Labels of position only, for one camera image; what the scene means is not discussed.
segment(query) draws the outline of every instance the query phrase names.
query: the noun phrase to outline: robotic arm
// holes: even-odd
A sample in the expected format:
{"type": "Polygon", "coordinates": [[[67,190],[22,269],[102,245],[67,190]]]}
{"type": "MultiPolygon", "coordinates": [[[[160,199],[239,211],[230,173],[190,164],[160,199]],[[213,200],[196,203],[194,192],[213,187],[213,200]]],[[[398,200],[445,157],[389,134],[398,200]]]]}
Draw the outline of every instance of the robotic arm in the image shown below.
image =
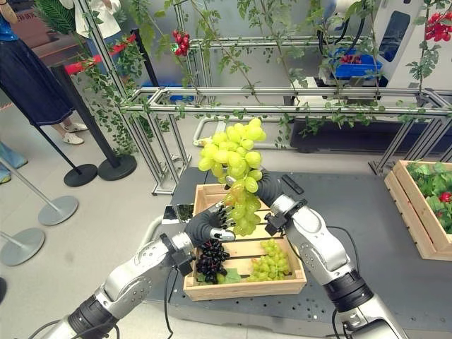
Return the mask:
{"type": "Polygon", "coordinates": [[[334,303],[338,316],[353,339],[408,339],[381,299],[353,267],[344,246],[326,228],[325,221],[307,206],[286,196],[267,171],[258,182],[258,196],[270,206],[267,231],[285,230],[300,239],[300,256],[334,303]]]}
{"type": "Polygon", "coordinates": [[[115,268],[105,283],[85,300],[72,314],[65,316],[44,339],[71,339],[81,333],[84,339],[104,338],[119,319],[129,314],[149,293],[153,281],[150,271],[170,258],[183,275],[191,272],[190,262],[194,247],[209,239],[235,239],[234,233],[222,229],[226,210],[222,204],[193,217],[185,232],[173,238],[162,234],[159,240],[149,242],[135,256],[115,268]]]}

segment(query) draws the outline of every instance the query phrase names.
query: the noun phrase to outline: silver stanchion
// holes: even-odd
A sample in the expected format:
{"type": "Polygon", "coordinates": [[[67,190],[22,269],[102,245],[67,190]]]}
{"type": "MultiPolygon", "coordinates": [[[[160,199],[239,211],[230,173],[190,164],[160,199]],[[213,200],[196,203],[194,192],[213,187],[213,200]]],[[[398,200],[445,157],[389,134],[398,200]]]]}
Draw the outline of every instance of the silver stanchion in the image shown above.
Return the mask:
{"type": "Polygon", "coordinates": [[[35,192],[35,194],[46,203],[46,206],[41,209],[40,214],[37,216],[37,219],[43,225],[57,225],[60,222],[69,219],[77,210],[78,201],[73,196],[61,196],[51,201],[2,157],[0,157],[0,163],[2,163],[8,170],[11,171],[11,173],[19,178],[25,185],[28,186],[28,188],[35,192]]]}
{"type": "Polygon", "coordinates": [[[44,232],[37,228],[29,228],[10,237],[0,231],[0,236],[8,242],[0,251],[0,261],[7,266],[16,266],[34,256],[44,244],[44,232]]]}

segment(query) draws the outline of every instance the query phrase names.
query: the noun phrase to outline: white sneaker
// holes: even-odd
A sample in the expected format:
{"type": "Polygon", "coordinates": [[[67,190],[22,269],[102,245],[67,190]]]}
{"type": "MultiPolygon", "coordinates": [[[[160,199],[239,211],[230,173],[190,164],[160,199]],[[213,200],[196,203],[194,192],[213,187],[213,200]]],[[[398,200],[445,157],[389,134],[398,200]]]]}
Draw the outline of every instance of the white sneaker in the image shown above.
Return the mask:
{"type": "Polygon", "coordinates": [[[71,145],[80,145],[85,142],[82,138],[79,138],[77,135],[69,132],[64,134],[63,141],[65,143],[70,143],[71,145]]]}
{"type": "Polygon", "coordinates": [[[71,125],[65,126],[64,129],[66,129],[69,133],[73,133],[86,131],[88,127],[86,127],[85,124],[81,124],[80,122],[73,122],[71,125]]]}

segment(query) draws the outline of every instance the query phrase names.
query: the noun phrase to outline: dark purple grape bunch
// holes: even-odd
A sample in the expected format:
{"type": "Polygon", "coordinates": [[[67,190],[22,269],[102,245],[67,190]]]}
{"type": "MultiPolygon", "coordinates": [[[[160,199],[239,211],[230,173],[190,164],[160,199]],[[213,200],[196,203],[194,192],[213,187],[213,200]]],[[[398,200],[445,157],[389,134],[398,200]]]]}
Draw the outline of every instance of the dark purple grape bunch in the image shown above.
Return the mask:
{"type": "Polygon", "coordinates": [[[210,239],[208,242],[200,245],[203,253],[196,263],[196,270],[198,273],[204,274],[204,281],[206,283],[218,284],[217,273],[225,276],[227,271],[222,265],[222,262],[230,257],[229,253],[225,252],[218,239],[210,239]]]}

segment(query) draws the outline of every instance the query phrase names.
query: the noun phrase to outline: blue jeans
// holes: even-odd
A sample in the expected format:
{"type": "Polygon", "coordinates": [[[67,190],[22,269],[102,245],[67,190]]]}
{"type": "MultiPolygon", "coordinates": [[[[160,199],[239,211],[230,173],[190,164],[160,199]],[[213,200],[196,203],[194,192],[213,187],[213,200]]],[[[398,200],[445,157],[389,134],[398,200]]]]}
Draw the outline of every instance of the blue jeans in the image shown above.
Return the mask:
{"type": "MultiPolygon", "coordinates": [[[[27,160],[22,155],[14,152],[2,142],[0,142],[0,157],[9,162],[14,168],[19,168],[27,162],[27,160]]],[[[10,172],[8,171],[8,169],[0,163],[0,181],[9,174],[10,172]]]]}
{"type": "MultiPolygon", "coordinates": [[[[104,39],[104,41],[105,41],[105,44],[107,44],[107,45],[115,44],[117,40],[121,40],[121,37],[122,37],[122,32],[118,32],[116,34],[113,34],[111,37],[106,37],[104,39]]],[[[93,39],[86,38],[86,44],[88,45],[88,48],[90,49],[90,52],[91,52],[92,56],[95,56],[95,55],[99,54],[99,52],[96,49],[96,46],[94,45],[93,39]]],[[[122,76],[123,73],[122,73],[121,68],[118,67],[117,63],[118,63],[119,55],[121,53],[122,52],[112,56],[113,64],[116,65],[116,70],[118,71],[120,76],[122,76]]],[[[97,64],[97,67],[99,67],[100,73],[107,74],[107,70],[105,69],[105,66],[104,66],[103,62],[97,64]]]]}

